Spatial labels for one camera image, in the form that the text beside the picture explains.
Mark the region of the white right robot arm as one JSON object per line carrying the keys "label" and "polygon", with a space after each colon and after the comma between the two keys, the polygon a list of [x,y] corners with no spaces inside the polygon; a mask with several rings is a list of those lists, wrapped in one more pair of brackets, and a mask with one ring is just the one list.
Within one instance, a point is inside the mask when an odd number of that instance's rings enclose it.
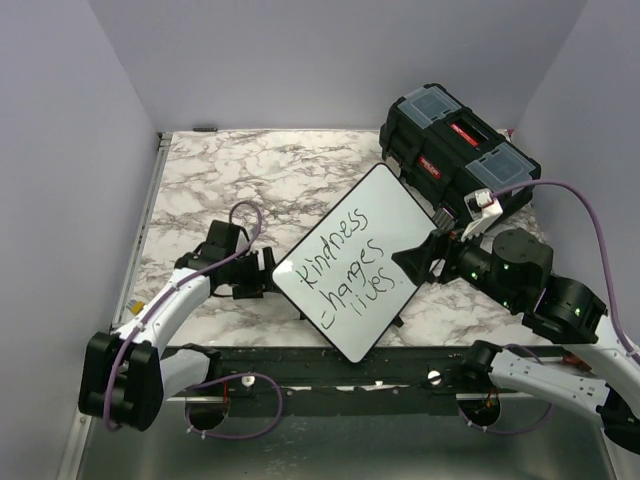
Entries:
{"label": "white right robot arm", "polygon": [[553,274],[550,246],[523,229],[499,233],[490,250],[435,230],[391,259],[416,286],[429,281],[433,261],[443,261],[438,282],[467,281],[594,373],[575,376],[478,340],[459,367],[467,389],[492,385],[535,396],[593,421],[619,447],[639,451],[639,367],[625,352],[605,303],[586,285]]}

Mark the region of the white framed whiteboard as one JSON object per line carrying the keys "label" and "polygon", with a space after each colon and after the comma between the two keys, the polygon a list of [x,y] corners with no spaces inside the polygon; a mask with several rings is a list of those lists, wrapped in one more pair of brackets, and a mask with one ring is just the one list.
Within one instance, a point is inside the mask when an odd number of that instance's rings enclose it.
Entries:
{"label": "white framed whiteboard", "polygon": [[392,256],[435,230],[391,169],[374,165],[277,264],[274,285],[360,362],[418,291]]}

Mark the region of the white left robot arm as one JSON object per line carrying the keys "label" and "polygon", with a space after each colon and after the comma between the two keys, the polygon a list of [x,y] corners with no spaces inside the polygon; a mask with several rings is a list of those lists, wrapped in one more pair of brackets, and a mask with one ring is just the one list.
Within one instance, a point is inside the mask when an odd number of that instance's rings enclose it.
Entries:
{"label": "white left robot arm", "polygon": [[167,284],[113,333],[98,332],[84,356],[78,409],[109,429],[144,431],[164,401],[190,387],[214,393],[222,380],[217,352],[187,344],[165,352],[188,317],[221,286],[235,300],[274,291],[272,248],[253,250],[256,236],[237,224],[215,220],[206,239],[179,257]]}

